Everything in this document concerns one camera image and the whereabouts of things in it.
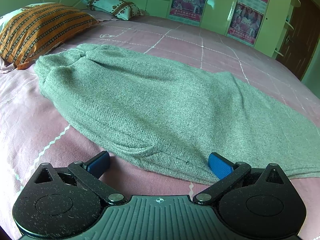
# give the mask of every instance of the pillow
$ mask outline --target pillow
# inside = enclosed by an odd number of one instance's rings
[[[89,9],[81,10],[87,14],[90,14],[93,18],[95,18],[98,22],[105,21],[118,21],[119,19],[114,17],[112,14],[101,11],[92,11]]]
[[[39,5],[42,5],[42,4],[47,4],[49,2],[45,2],[45,3],[33,3],[33,4],[29,4],[27,5],[27,7],[35,7],[35,6],[39,6]],[[8,21],[10,21],[10,19],[14,16],[16,16],[17,14],[25,11],[26,8],[23,7],[23,8],[20,8],[20,9],[17,9],[15,11],[12,11],[10,13],[7,13],[3,16],[0,17],[0,32],[2,32],[3,28],[5,27],[5,25],[8,23]]]
[[[2,57],[0,57],[0,74],[5,74],[14,70],[13,64],[5,61]]]
[[[139,8],[125,0],[81,0],[90,10],[111,13],[113,16],[128,21],[133,16],[141,16]]]
[[[26,7],[0,33],[0,56],[15,68],[26,69],[39,56],[96,23],[89,14],[60,3]]]

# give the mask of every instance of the crosshair mark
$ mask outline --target crosshair mark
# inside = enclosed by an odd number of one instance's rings
[[[155,201],[157,201],[158,203],[162,203],[165,200],[163,198],[157,198]]]

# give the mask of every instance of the door handle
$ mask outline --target door handle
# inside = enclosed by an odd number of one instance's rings
[[[292,42],[292,40],[290,40],[290,38],[291,38],[290,35],[288,35],[287,38],[285,39],[285,42],[284,42],[284,43],[287,44],[289,41]]]

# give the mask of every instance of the orange striped pillowcase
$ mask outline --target orange striped pillowcase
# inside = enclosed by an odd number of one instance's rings
[[[0,33],[0,56],[17,69],[27,69],[39,56],[97,21],[59,3],[25,7]]]

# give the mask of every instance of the triangular hole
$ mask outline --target triangular hole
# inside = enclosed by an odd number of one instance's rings
[[[71,175],[60,173],[60,172],[58,172],[58,175],[65,184],[71,185],[71,186],[77,186],[76,180]]]
[[[49,171],[47,169],[42,169],[35,183],[39,184],[39,183],[50,182],[50,181],[53,181],[53,179]]]
[[[266,182],[283,184],[283,180],[281,179],[278,171],[276,169],[272,169],[266,179]]]

